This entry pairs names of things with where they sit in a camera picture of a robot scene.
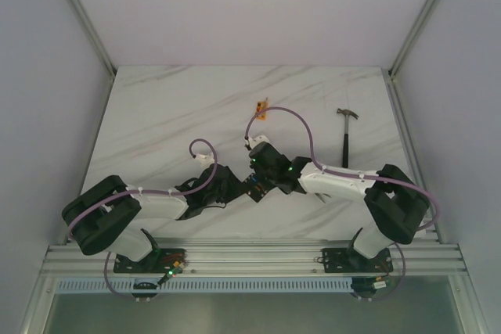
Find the black fuse box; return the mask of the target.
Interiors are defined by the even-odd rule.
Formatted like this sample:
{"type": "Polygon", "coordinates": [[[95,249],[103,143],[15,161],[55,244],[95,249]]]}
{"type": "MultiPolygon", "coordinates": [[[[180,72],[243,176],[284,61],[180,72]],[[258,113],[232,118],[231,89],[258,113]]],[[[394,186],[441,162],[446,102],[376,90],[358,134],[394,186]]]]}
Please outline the black fuse box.
{"type": "Polygon", "coordinates": [[[273,185],[265,178],[256,174],[250,174],[243,182],[247,195],[256,203],[259,203],[272,189],[273,185]]]}

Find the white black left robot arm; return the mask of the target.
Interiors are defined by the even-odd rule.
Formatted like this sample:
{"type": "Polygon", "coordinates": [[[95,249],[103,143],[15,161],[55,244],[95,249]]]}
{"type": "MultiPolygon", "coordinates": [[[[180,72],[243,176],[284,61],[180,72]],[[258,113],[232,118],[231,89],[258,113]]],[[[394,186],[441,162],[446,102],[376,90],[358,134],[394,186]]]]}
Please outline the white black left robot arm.
{"type": "Polygon", "coordinates": [[[62,219],[81,252],[103,251],[128,257],[142,273],[155,271],[160,254],[144,221],[186,221],[250,191],[227,166],[210,164],[198,178],[167,191],[143,190],[110,175],[66,205],[62,219]]]}

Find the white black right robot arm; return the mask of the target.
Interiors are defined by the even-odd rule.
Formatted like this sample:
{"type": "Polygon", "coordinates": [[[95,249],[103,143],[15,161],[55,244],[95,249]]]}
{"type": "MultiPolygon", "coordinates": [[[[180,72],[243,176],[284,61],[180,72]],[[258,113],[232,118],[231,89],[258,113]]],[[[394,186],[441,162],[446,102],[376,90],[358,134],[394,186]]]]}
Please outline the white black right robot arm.
{"type": "Polygon", "coordinates": [[[394,165],[366,173],[335,168],[329,174],[308,157],[288,160],[267,141],[247,149],[254,171],[249,182],[258,191],[278,188],[286,195],[334,196],[368,210],[371,221],[354,234],[346,249],[345,260],[354,271],[365,271],[393,243],[410,244],[430,206],[430,200],[413,189],[413,183],[394,165]]]}

